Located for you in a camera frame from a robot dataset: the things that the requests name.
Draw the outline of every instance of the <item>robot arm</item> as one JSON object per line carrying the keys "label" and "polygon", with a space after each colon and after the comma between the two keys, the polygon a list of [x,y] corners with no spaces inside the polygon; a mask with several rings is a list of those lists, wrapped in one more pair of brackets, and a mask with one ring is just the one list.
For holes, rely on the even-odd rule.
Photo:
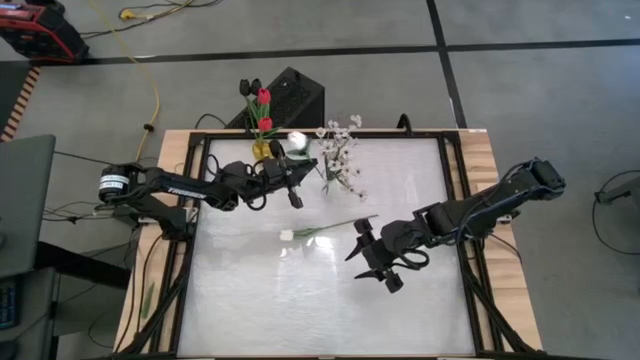
{"label": "robot arm", "polygon": [[[270,147],[275,158],[264,159],[255,165],[236,161],[222,169],[218,167],[212,181],[172,174],[157,167],[144,168],[137,163],[111,165],[102,171],[99,198],[107,205],[127,205],[141,215],[157,220],[163,237],[176,241],[192,236],[186,211],[169,207],[151,194],[164,192],[202,200],[222,211],[234,210],[241,199],[257,211],[266,205],[268,194],[287,188],[291,205],[302,208],[295,187],[317,165],[317,160],[286,158],[277,140],[273,140]],[[262,198],[258,200],[262,201],[260,206],[252,206],[259,198]]]}
{"label": "robot arm", "polygon": [[533,159],[516,165],[498,184],[467,199],[436,203],[414,211],[414,220],[396,220],[383,226],[380,239],[376,240],[371,233],[368,220],[356,221],[354,225],[360,236],[346,260],[362,253],[371,270],[356,279],[385,280],[389,291],[394,293],[403,283],[393,272],[393,266],[420,270],[429,264],[429,257],[419,247],[455,245],[466,239],[484,237],[499,217],[507,214],[515,217],[518,206],[524,202],[554,199],[564,188],[564,179],[548,161]]}

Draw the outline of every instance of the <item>black box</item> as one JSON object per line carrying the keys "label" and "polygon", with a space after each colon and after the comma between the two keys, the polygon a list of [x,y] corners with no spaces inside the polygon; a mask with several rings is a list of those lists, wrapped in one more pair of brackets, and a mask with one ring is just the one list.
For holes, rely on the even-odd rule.
{"label": "black box", "polygon": [[[269,113],[274,127],[324,127],[324,86],[288,67],[267,89],[271,92]],[[226,128],[251,129],[247,108],[236,115]]]}

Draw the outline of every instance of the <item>vase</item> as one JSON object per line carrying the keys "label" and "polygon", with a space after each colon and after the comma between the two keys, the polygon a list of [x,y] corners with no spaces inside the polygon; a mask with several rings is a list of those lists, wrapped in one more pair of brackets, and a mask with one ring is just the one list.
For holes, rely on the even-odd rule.
{"label": "vase", "polygon": [[251,146],[251,152],[253,152],[253,157],[256,161],[261,161],[264,159],[273,159],[273,154],[271,154],[271,149],[269,148],[269,143],[264,139],[256,139]]}

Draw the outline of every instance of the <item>black metal frame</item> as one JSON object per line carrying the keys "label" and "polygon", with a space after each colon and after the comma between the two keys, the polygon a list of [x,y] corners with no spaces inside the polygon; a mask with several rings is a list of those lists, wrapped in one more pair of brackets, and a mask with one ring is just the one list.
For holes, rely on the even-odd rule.
{"label": "black metal frame", "polygon": [[[440,159],[442,162],[442,171],[445,180],[445,189],[447,193],[448,199],[454,199],[456,197],[455,190],[453,187],[453,175],[451,172],[451,168],[449,165],[449,154],[447,152],[447,143],[449,143],[455,154],[455,161],[458,167],[458,173],[460,176],[460,182],[462,184],[463,196],[469,196],[470,188],[468,183],[468,178],[466,174],[466,169],[464,166],[464,159],[462,156],[462,148],[460,143],[460,137],[457,131],[417,131],[413,130],[410,126],[410,122],[406,119],[406,116],[403,115],[401,117],[400,122],[398,123],[399,128],[404,128],[405,131],[385,131],[385,132],[367,132],[366,130],[357,133],[358,138],[362,139],[385,139],[385,138],[421,138],[421,139],[436,139],[438,142],[438,150],[440,153]],[[279,133],[274,136],[276,139],[286,138],[286,133]],[[210,143],[214,140],[251,140],[253,139],[253,135],[246,132],[237,132],[237,133],[191,133],[189,138],[189,147],[187,151],[187,156],[185,159],[185,167],[183,171],[183,175],[189,176],[193,169],[193,160],[195,159],[196,147],[202,144],[202,154],[200,157],[200,167],[198,171],[198,179],[202,180],[205,176],[205,164],[207,160],[207,154],[209,154]],[[180,204],[184,205],[184,199],[180,200]],[[199,202],[195,202],[194,206],[199,207]],[[172,243],[169,246],[169,254],[167,256],[167,263],[165,264],[165,273],[162,281],[162,286],[160,289],[160,297],[162,298],[166,293],[170,282],[171,282],[171,274],[173,273],[173,269],[175,267],[176,258],[177,258],[177,244]],[[193,257],[193,247],[194,242],[190,242],[187,245],[186,252],[184,254],[183,262],[191,262]],[[457,246],[458,260],[460,263],[460,271],[464,271],[463,262],[468,261],[467,250],[464,245]],[[486,262],[484,259],[484,255],[482,249],[479,246],[474,246],[474,256],[478,261],[478,268],[480,269],[479,278],[482,282],[483,288],[487,291],[488,296],[492,298],[491,288],[488,278],[488,272],[486,268]],[[182,319],[184,315],[184,305],[185,305],[185,297],[186,297],[187,287],[181,292],[177,299],[176,304],[176,312],[175,317],[173,319],[173,327],[171,333],[171,342],[169,345],[170,352],[177,352],[178,350],[178,342],[180,338],[180,332],[182,327]],[[467,312],[469,315],[471,334],[473,337],[473,344],[475,353],[478,354],[485,350],[482,340],[482,332],[480,329],[480,320],[478,316],[478,309],[476,305],[476,301],[473,295],[473,292],[469,286],[464,285],[464,294],[467,303]],[[502,339],[499,334],[499,330],[490,322],[492,326],[492,338],[494,340],[494,349],[497,351],[502,351],[502,348],[498,348],[497,345],[502,344]],[[151,339],[151,347],[150,352],[157,352],[159,339],[161,336],[162,327],[156,330],[152,339]]]}

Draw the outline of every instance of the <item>white table surface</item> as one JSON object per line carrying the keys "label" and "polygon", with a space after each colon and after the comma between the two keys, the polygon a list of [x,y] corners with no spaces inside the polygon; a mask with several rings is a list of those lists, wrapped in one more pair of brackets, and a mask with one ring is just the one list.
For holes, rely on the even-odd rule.
{"label": "white table surface", "polygon": [[[253,163],[251,143],[214,140],[211,153],[222,166]],[[298,188],[299,210],[286,190],[270,195],[259,212],[244,204],[227,213],[203,204],[180,356],[473,352],[455,248],[429,250],[431,263],[419,272],[399,269],[405,286],[392,295],[384,283],[353,279],[368,268],[362,256],[344,261],[356,244],[352,225],[310,239],[279,239],[284,229],[373,214],[378,236],[383,225],[446,200],[435,139],[360,139],[353,154],[362,169],[356,184],[369,194],[364,203],[337,188],[325,195],[314,171]]]}

